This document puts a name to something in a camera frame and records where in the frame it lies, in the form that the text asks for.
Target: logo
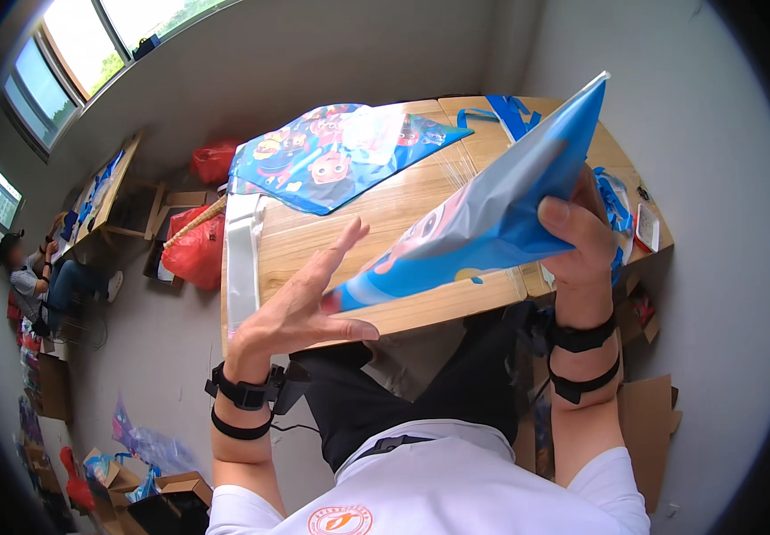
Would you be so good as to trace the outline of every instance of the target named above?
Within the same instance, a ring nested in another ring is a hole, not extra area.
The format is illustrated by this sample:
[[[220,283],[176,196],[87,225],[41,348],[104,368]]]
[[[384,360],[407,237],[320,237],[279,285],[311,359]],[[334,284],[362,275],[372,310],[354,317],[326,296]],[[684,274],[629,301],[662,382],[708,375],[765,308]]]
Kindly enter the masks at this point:
[[[361,505],[324,507],[308,519],[310,535],[365,535],[373,526],[373,515]]]

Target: white t-shirt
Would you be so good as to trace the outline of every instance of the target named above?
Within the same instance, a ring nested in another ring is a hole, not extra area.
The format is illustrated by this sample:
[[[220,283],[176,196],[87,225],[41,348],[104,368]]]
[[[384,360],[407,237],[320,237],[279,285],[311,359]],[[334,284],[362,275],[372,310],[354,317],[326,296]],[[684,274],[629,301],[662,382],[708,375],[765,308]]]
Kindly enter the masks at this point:
[[[436,440],[353,462],[379,438],[400,435]],[[333,489],[286,519],[250,490],[217,487],[207,535],[650,532],[626,448],[598,455],[565,489],[513,459],[492,427],[416,420],[372,436]]]

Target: sky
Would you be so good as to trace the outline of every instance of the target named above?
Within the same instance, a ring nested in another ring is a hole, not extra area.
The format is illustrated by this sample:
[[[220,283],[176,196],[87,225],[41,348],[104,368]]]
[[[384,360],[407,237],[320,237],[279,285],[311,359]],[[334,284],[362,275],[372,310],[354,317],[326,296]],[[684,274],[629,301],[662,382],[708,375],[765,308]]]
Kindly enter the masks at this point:
[[[108,17],[127,46],[183,8],[183,0],[102,0]],[[91,0],[55,0],[44,16],[49,33],[82,86],[99,79],[102,60],[114,45]]]

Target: red plastic bag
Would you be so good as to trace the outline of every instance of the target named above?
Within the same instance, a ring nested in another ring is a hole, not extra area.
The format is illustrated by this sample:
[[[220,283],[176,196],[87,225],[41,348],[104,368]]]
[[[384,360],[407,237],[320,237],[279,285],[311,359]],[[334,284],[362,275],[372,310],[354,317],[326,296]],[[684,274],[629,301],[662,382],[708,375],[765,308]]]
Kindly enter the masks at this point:
[[[204,213],[209,206],[192,208],[171,217],[168,227],[170,240],[190,221]],[[211,290],[221,282],[221,249],[224,244],[224,214],[204,221],[162,252],[162,265],[169,272],[189,281],[198,288]]]
[[[191,172],[198,173],[204,184],[224,184],[228,181],[230,162],[240,144],[234,140],[219,141],[200,149],[191,155]]]
[[[64,463],[67,475],[70,477],[66,482],[66,494],[75,503],[93,511],[95,507],[94,497],[91,495],[91,489],[88,488],[88,482],[80,478],[79,473],[76,472],[76,460],[72,457],[72,449],[69,446],[64,446],[58,457]]]

